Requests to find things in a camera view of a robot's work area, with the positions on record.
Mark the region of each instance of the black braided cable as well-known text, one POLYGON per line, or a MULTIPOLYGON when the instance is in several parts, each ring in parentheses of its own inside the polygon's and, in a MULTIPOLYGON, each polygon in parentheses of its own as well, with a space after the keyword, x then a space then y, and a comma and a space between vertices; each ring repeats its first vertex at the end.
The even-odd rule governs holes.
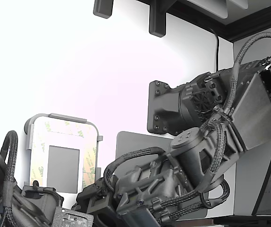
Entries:
POLYGON ((212 159, 212 162, 210 164, 210 171, 212 173, 216 173, 218 168, 220 167, 224 152, 225 152, 225 147, 226 147, 226 138, 225 138, 225 133, 224 129, 221 125, 220 122, 216 121, 210 121, 209 125, 211 125, 217 132, 217 147, 212 159))
MULTIPOLYGON (((227 183, 226 180, 224 180, 221 183, 221 186, 223 188, 223 194, 218 198, 218 199, 221 199, 221 202, 218 203, 216 206, 225 202, 230 195, 230 187, 229 187, 229 184, 227 183)), ((206 200, 205 202, 208 204, 208 207, 212 205, 210 200, 206 200)), ((202 202, 196 202, 196 203, 189 205, 181 210, 178 210, 176 212, 171 213, 169 215, 169 218, 170 218, 170 221, 175 221, 175 220, 178 220, 181 216, 183 216, 185 214, 189 214, 189 213, 201 210, 201 209, 205 209, 205 206, 202 204, 202 202)), ((161 218, 158 218, 156 220, 160 225, 162 224, 161 218)))
MULTIPOLYGON (((10 193, 8 188, 6 187, 6 183, 14 183, 14 173, 15 173, 15 166, 16 166, 16 158, 17 158, 17 148, 18 148, 18 135, 15 131, 9 131, 4 139, 2 149, 8 149, 9 156, 8 156, 8 167, 6 169, 5 173, 5 179, 4 179, 4 187, 3 187, 3 207, 4 207, 4 219, 6 219, 10 226, 12 227, 18 227, 12 211, 12 199, 13 199, 13 193, 10 193)), ((2 226, 5 225, 5 220, 1 222, 2 226)))

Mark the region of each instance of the screw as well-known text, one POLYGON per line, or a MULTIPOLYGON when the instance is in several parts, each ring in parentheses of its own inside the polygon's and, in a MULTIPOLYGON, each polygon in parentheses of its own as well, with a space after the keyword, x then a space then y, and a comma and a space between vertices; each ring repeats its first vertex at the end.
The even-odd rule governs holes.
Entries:
POLYGON ((220 101, 221 100, 221 96, 217 96, 215 100, 216 101, 220 101))
POLYGON ((143 200, 138 200, 138 201, 137 201, 137 205, 141 206, 141 205, 143 205, 143 204, 144 204, 144 201, 143 201, 143 200))
POLYGON ((216 88, 216 85, 215 85, 215 84, 211 84, 211 85, 209 86, 209 88, 210 88, 210 89, 214 89, 214 88, 216 88))

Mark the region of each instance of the electrical wire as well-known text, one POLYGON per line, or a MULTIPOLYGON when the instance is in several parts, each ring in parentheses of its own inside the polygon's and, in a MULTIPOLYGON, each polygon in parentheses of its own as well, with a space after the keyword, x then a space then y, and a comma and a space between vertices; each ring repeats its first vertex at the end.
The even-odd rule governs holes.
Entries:
POLYGON ((215 66, 216 66, 216 71, 218 71, 219 70, 220 39, 219 39, 219 36, 216 34, 216 32, 212 28, 209 27, 209 30, 212 31, 212 33, 216 37, 216 62, 215 62, 215 66))
POLYGON ((257 42, 260 39, 264 39, 264 38, 271 38, 271 32, 261 32, 255 36, 253 36, 245 43, 245 45, 242 47, 242 49, 238 53, 238 55, 234 61, 233 68, 232 68, 232 75, 230 78, 229 95, 228 95, 228 98, 226 99, 226 102, 224 104, 224 113, 225 114, 229 114, 229 112, 232 108, 232 105, 233 105, 233 102, 235 99, 235 95, 236 95, 236 87, 237 87, 239 68, 240 68, 240 64, 241 64, 246 52, 255 42, 257 42))

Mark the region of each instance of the white wall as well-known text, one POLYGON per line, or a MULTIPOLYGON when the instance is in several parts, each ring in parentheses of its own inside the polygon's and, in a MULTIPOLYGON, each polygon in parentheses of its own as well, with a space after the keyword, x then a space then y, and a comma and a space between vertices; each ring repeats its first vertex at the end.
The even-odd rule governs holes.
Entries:
MULTIPOLYGON (((167 15, 167 35, 148 33, 149 7, 115 0, 113 15, 93 15, 94 0, 0 1, 0 148, 19 136, 15 177, 29 176, 23 127, 37 113, 93 122, 104 136, 98 166, 115 158, 120 131, 148 134, 148 86, 171 87, 215 66, 213 34, 167 15)), ((220 40, 220 69, 233 65, 232 43, 220 40)))

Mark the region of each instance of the metal bracket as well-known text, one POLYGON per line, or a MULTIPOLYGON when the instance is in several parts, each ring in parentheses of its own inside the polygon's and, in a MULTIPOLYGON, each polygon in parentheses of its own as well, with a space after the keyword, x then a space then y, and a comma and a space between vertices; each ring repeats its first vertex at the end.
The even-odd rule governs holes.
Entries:
POLYGON ((93 14, 108 19, 112 15, 113 0, 95 0, 93 14))
POLYGON ((177 0, 152 0, 150 4, 149 33, 157 37, 166 34, 166 13, 177 0))

